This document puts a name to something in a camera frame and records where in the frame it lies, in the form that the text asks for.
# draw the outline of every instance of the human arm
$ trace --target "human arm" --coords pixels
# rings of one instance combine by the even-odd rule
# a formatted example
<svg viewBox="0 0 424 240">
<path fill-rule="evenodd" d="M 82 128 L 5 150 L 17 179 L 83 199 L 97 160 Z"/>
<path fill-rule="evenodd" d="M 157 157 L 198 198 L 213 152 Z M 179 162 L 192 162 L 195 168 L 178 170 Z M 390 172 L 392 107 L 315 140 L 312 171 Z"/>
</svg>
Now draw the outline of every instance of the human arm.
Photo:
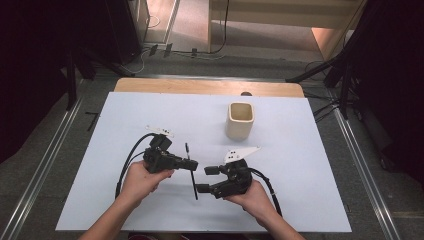
<svg viewBox="0 0 424 240">
<path fill-rule="evenodd" d="M 170 177 L 174 170 L 150 174 L 145 162 L 136 162 L 128 168 L 121 194 L 80 239 L 115 239 L 131 212 L 141 201 L 156 190 L 159 182 Z"/>
<path fill-rule="evenodd" d="M 277 213 L 260 182 L 253 180 L 245 194 L 224 199 L 242 206 L 274 239 L 304 239 Z"/>
</svg>

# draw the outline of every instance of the black cable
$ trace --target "black cable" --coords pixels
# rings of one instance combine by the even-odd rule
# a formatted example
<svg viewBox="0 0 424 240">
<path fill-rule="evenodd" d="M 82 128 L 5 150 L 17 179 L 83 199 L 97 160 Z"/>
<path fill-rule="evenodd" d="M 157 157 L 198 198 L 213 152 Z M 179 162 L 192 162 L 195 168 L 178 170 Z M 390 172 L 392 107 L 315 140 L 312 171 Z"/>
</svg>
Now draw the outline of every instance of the black cable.
<svg viewBox="0 0 424 240">
<path fill-rule="evenodd" d="M 305 90 L 303 90 L 303 93 L 305 94 L 305 97 L 307 97 L 307 98 L 317 98 L 317 99 L 324 99 L 324 100 L 328 100 L 328 101 L 334 101 L 335 100 L 334 98 L 318 96 L 316 94 L 307 92 Z"/>
<path fill-rule="evenodd" d="M 339 108 L 339 106 L 334 106 L 329 112 L 327 112 L 324 115 L 320 116 L 319 118 L 315 119 L 315 123 L 320 122 L 322 119 L 324 119 L 325 117 L 327 117 L 330 113 L 332 113 L 337 108 Z"/>
<path fill-rule="evenodd" d="M 272 200 L 274 201 L 274 205 L 275 205 L 275 209 L 277 210 L 277 213 L 280 216 L 283 216 L 283 214 L 281 213 L 281 208 L 280 208 L 280 203 L 278 202 L 277 196 L 275 194 L 274 189 L 271 186 L 271 182 L 269 181 L 269 178 L 265 177 L 265 175 L 261 172 L 259 172 L 258 170 L 254 169 L 254 168 L 247 168 L 251 173 L 255 174 L 256 176 L 261 177 L 266 185 L 268 186 L 269 189 L 269 193 L 271 194 Z"/>
<path fill-rule="evenodd" d="M 308 72 L 305 72 L 305 73 L 303 73 L 303 74 L 301 74 L 301 75 L 299 75 L 299 76 L 292 77 L 292 78 L 288 78 L 288 79 L 285 79 L 285 80 L 286 80 L 286 82 L 288 82 L 288 83 L 300 83 L 300 82 L 301 82 L 301 81 L 303 81 L 304 79 L 310 78 L 310 77 L 314 76 L 315 74 L 317 74 L 317 73 L 319 73 L 319 72 L 322 72 L 322 71 L 324 71 L 325 69 L 327 69 L 327 68 L 329 68 L 329 67 L 333 67 L 333 68 L 335 68 L 335 67 L 333 66 L 333 63 L 335 63 L 335 62 L 336 62 L 336 60 L 338 60 L 337 56 L 336 56 L 336 57 L 334 57 L 334 58 L 331 58 L 331 59 L 330 59 L 330 60 L 328 60 L 328 61 L 325 61 L 325 62 L 321 63 L 320 65 L 318 65 L 318 66 L 316 66 L 316 67 L 312 68 L 312 69 L 311 69 L 311 70 L 309 70 Z"/>
<path fill-rule="evenodd" d="M 317 116 L 320 112 L 322 112 L 324 109 L 328 108 L 329 106 L 333 105 L 334 103 L 335 103 L 335 102 L 331 102 L 331 103 L 329 103 L 329 104 L 325 105 L 324 107 L 322 107 L 322 108 L 320 108 L 320 109 L 318 109 L 318 110 L 314 111 L 314 112 L 313 112 L 314 117 L 316 117 L 316 116 Z"/>
<path fill-rule="evenodd" d="M 311 64 L 313 64 L 313 63 L 323 63 L 324 61 L 313 61 L 313 62 L 310 62 L 310 63 L 308 63 L 308 64 L 306 64 L 306 66 L 305 66 L 305 68 L 303 69 L 303 71 L 306 73 L 306 72 L 308 72 L 308 67 L 309 67 L 309 65 L 311 65 Z M 324 76 L 326 77 L 327 76 L 327 73 L 325 73 L 324 72 L 324 70 L 322 70 L 321 71 L 321 73 L 322 74 L 324 74 Z M 314 80 L 314 81 L 322 81 L 322 79 L 316 79 L 316 78 L 312 78 L 312 76 L 310 76 L 309 77 L 309 79 L 311 79 L 311 80 Z"/>
<path fill-rule="evenodd" d="M 222 48 L 224 48 L 225 44 L 227 43 L 227 21 L 228 21 L 228 8 L 230 6 L 230 0 L 227 0 L 227 8 L 225 10 L 225 20 L 224 20 L 224 41 L 222 42 L 222 45 L 219 49 L 212 51 L 212 52 L 197 52 L 200 54 L 217 54 L 218 52 L 220 52 L 222 50 Z M 192 52 L 187 52 L 187 51 L 171 51 L 174 53 L 187 53 L 187 54 L 191 54 Z"/>
<path fill-rule="evenodd" d="M 127 169 L 128 169 L 128 167 L 129 167 L 129 164 L 130 164 L 130 162 L 135 158 L 135 157 L 137 157 L 138 155 L 140 155 L 141 153 L 139 153 L 139 154 L 137 154 L 136 156 L 134 156 L 133 158 L 131 158 L 131 156 L 133 155 L 133 153 L 134 153 L 134 151 L 135 151 L 135 149 L 138 147 L 138 145 L 144 140 L 144 139 L 146 139 L 147 137 L 151 137 L 151 136 L 156 136 L 157 134 L 155 134 L 155 133 L 149 133 L 149 134 L 146 134 L 146 135 L 144 135 L 143 137 L 141 137 L 138 141 L 137 141 L 137 143 L 134 145 L 134 147 L 131 149 L 131 152 L 130 152 L 130 154 L 128 155 L 128 157 L 127 157 L 127 160 L 125 161 L 125 164 L 124 164 L 124 166 L 122 167 L 122 171 L 121 171 L 121 175 L 119 176 L 119 181 L 118 181 L 118 183 L 116 183 L 116 190 L 115 190 L 115 198 L 117 198 L 118 197 L 118 195 L 121 193 L 121 185 L 122 185 L 122 179 L 124 178 L 124 175 L 125 175 L 125 172 L 127 171 Z"/>
</svg>

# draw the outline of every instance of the white tabletop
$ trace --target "white tabletop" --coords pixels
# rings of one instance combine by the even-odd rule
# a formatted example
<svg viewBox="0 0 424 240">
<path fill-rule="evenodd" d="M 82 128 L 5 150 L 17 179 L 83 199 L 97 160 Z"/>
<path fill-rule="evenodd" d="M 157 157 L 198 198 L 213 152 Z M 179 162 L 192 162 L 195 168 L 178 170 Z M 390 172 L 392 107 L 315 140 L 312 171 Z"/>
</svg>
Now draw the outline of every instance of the white tabletop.
<svg viewBox="0 0 424 240">
<path fill-rule="evenodd" d="M 243 142 L 228 139 L 224 131 L 228 104 L 235 101 L 255 108 L 251 134 Z M 296 230 L 351 232 L 307 99 L 158 93 L 109 94 L 56 230 L 86 230 L 110 206 L 130 150 L 149 133 L 146 125 L 171 130 L 175 137 L 168 151 L 177 156 L 186 157 L 184 144 L 189 144 L 190 157 L 199 162 L 196 183 L 226 179 L 206 176 L 203 168 L 223 164 L 228 150 L 260 146 L 246 161 L 271 180 L 284 218 Z M 149 142 L 142 142 L 136 152 Z M 123 230 L 265 231 L 235 204 L 211 194 L 199 194 L 196 201 L 186 170 L 164 180 Z"/>
</svg>

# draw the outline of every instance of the hand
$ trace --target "hand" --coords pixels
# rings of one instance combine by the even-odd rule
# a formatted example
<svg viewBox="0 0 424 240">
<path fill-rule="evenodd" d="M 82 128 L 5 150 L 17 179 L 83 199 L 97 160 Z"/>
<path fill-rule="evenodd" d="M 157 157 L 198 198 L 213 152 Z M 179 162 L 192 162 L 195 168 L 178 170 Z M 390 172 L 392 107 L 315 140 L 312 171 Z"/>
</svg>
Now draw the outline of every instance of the hand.
<svg viewBox="0 0 424 240">
<path fill-rule="evenodd" d="M 135 162 L 128 168 L 122 186 L 121 194 L 118 198 L 128 201 L 133 208 L 140 205 L 141 200 L 154 192 L 159 183 L 171 177 L 174 170 L 163 170 L 159 173 L 151 174 L 146 170 L 147 163 L 145 161 Z"/>
<path fill-rule="evenodd" d="M 265 227 L 264 220 L 267 217 L 278 214 L 262 184 L 254 179 L 245 194 L 233 195 L 224 199 L 242 206 L 263 227 Z"/>
</svg>

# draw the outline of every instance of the cable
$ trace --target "cable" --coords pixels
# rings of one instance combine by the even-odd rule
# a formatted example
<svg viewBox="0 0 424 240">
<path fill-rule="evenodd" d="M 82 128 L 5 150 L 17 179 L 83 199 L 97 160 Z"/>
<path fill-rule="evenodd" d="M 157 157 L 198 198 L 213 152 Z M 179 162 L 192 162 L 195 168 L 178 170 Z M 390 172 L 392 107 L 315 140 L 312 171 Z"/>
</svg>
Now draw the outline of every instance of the cable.
<svg viewBox="0 0 424 240">
<path fill-rule="evenodd" d="M 146 54 L 147 52 L 149 52 L 150 51 L 150 49 L 148 49 L 148 50 L 146 50 L 146 51 L 144 51 L 141 55 L 140 55 L 140 59 L 141 59 L 141 64 L 142 64 L 142 67 L 141 67 L 141 69 L 140 70 L 137 70 L 137 71 L 132 71 L 132 70 L 130 70 L 130 69 L 128 69 L 128 68 L 126 68 L 126 67 L 124 67 L 123 65 L 121 65 L 121 67 L 123 68 L 123 69 L 125 69 L 127 72 L 129 72 L 129 73 L 133 73 L 133 74 L 136 74 L 136 73 L 140 73 L 140 72 L 142 72 L 143 70 L 144 70 L 144 61 L 143 61 L 143 55 L 144 54 Z"/>
<path fill-rule="evenodd" d="M 167 50 L 158 48 L 158 49 L 156 49 L 156 51 L 166 52 Z M 192 54 L 192 52 L 170 51 L 170 53 L 178 55 L 178 56 L 182 56 L 182 57 L 195 58 L 195 59 L 201 59 L 201 60 L 209 60 L 209 61 L 219 60 L 219 59 L 222 59 L 226 56 L 224 54 L 224 55 L 221 55 L 221 56 L 218 56 L 218 57 L 215 57 L 215 58 L 212 58 L 212 57 L 209 58 L 209 57 L 199 57 L 199 56 L 188 55 L 188 54 Z"/>
<path fill-rule="evenodd" d="M 150 15 L 150 17 L 156 18 L 158 20 L 158 22 L 155 25 L 153 25 L 153 26 L 148 26 L 147 28 L 157 27 L 160 24 L 160 19 L 158 17 L 156 17 L 156 16 L 153 16 L 153 15 Z"/>
<path fill-rule="evenodd" d="M 325 117 L 327 117 L 328 115 L 330 115 L 330 113 L 332 113 L 334 110 L 336 110 L 337 108 L 339 108 L 339 106 L 334 106 L 329 112 L 325 113 L 324 115 L 322 115 L 321 117 L 315 119 L 315 123 L 320 122 L 322 119 L 324 119 Z"/>
<path fill-rule="evenodd" d="M 316 110 L 315 112 L 313 112 L 314 117 L 316 117 L 319 113 L 321 113 L 324 109 L 328 108 L 329 106 L 333 105 L 335 102 L 331 102 L 327 105 L 325 105 L 324 107 Z"/>
<path fill-rule="evenodd" d="M 219 11 L 219 30 L 221 30 L 222 41 L 225 39 L 226 31 L 222 28 L 222 11 Z"/>
<path fill-rule="evenodd" d="M 305 97 L 307 98 L 317 98 L 317 99 L 324 99 L 324 100 L 328 100 L 328 101 L 335 101 L 336 99 L 331 98 L 331 97 L 322 97 L 322 96 L 318 96 L 316 94 L 313 93 L 309 93 L 307 91 L 303 91 L 303 93 L 305 94 Z"/>
<path fill-rule="evenodd" d="M 116 190 L 115 190 L 115 198 L 117 198 L 118 197 L 118 195 L 121 193 L 121 185 L 122 185 L 122 179 L 124 178 L 124 175 L 125 175 L 125 172 L 127 171 L 127 169 L 128 169 L 128 167 L 129 167 L 129 165 L 130 165 L 130 163 L 131 163 L 131 161 L 135 158 L 135 157 L 137 157 L 138 155 L 140 155 L 140 154 L 137 154 L 136 156 L 134 156 L 134 157 L 131 157 L 132 155 L 133 155 L 133 153 L 134 153 L 134 151 L 135 151 L 135 149 L 138 147 L 138 145 L 144 140 L 144 139 L 146 139 L 147 137 L 154 137 L 154 136 L 156 136 L 157 134 L 155 134 L 155 133 L 149 133 L 149 134 L 146 134 L 146 135 L 144 135 L 143 137 L 141 137 L 138 141 L 137 141 L 137 143 L 134 145 L 134 147 L 131 149 L 131 152 L 130 152 L 130 154 L 128 155 L 128 157 L 127 157 L 127 160 L 125 161 L 125 164 L 124 164 L 124 166 L 122 167 L 122 171 L 121 171 L 121 175 L 119 176 L 119 181 L 118 181 L 118 183 L 116 183 Z"/>
<path fill-rule="evenodd" d="M 274 201 L 274 205 L 275 205 L 275 209 L 277 210 L 277 213 L 280 216 L 283 216 L 283 214 L 281 213 L 280 203 L 278 202 L 276 193 L 271 186 L 271 182 L 269 181 L 269 178 L 265 177 L 263 173 L 259 172 L 258 170 L 254 168 L 247 168 L 247 170 L 249 170 L 251 173 L 255 174 L 256 176 L 261 177 L 265 181 L 266 185 L 268 186 L 269 193 L 271 194 L 272 200 Z"/>
<path fill-rule="evenodd" d="M 327 60 L 327 61 L 321 63 L 320 65 L 312 68 L 308 72 L 302 73 L 302 74 L 300 74 L 299 76 L 296 76 L 296 77 L 287 78 L 287 79 L 285 79 L 285 81 L 288 82 L 288 83 L 300 83 L 304 79 L 310 78 L 311 76 L 313 76 L 313 75 L 315 75 L 315 74 L 317 74 L 319 72 L 324 71 L 328 67 L 332 67 L 334 69 L 337 69 L 337 70 L 340 70 L 341 71 L 341 69 L 333 66 L 333 63 L 336 63 L 338 61 L 338 59 L 340 58 L 339 55 L 337 55 L 336 57 L 331 58 L 330 60 Z"/>
<path fill-rule="evenodd" d="M 306 64 L 306 66 L 304 68 L 304 72 L 308 72 L 308 67 L 313 63 L 324 63 L 324 61 L 312 61 L 312 62 Z M 325 73 L 324 70 L 322 70 L 321 72 L 322 72 L 322 74 L 324 74 L 324 76 L 327 76 L 327 73 Z M 309 79 L 314 80 L 314 81 L 322 81 L 321 79 L 312 78 L 312 76 L 310 76 Z"/>
<path fill-rule="evenodd" d="M 224 48 L 225 44 L 227 43 L 227 21 L 228 21 L 228 8 L 229 8 L 229 6 L 230 6 L 230 0 L 227 0 L 227 7 L 226 7 L 226 10 L 225 10 L 225 19 L 224 19 L 224 41 L 223 41 L 221 47 L 219 49 L 215 50 L 215 51 L 212 51 L 212 52 L 205 52 L 205 51 L 203 51 L 203 52 L 197 52 L 197 53 L 199 53 L 199 54 L 208 54 L 208 55 L 210 55 L 210 54 L 217 54 L 217 53 L 219 53 Z M 187 51 L 171 51 L 171 52 L 174 52 L 174 53 L 187 53 L 187 54 L 191 54 L 192 53 L 192 52 L 187 52 Z"/>
</svg>

